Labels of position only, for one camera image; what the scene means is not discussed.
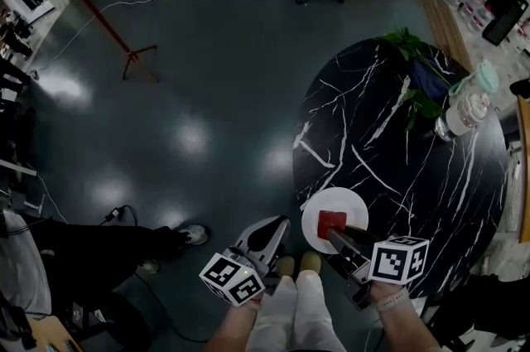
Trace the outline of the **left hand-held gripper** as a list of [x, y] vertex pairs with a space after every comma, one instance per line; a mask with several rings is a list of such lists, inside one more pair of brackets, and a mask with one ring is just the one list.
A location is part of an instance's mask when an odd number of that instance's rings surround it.
[[291, 229], [286, 216], [247, 227], [235, 244], [216, 253], [199, 274], [217, 297], [239, 307], [262, 293], [271, 296], [281, 280], [277, 260]]

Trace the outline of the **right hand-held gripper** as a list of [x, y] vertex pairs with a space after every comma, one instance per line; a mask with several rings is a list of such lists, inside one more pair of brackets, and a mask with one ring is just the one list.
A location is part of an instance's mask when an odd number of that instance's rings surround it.
[[338, 252], [346, 296], [359, 310], [370, 305], [373, 281], [404, 286], [419, 278], [429, 249], [427, 239], [400, 236], [383, 240], [350, 225], [345, 231], [329, 229], [327, 239]]

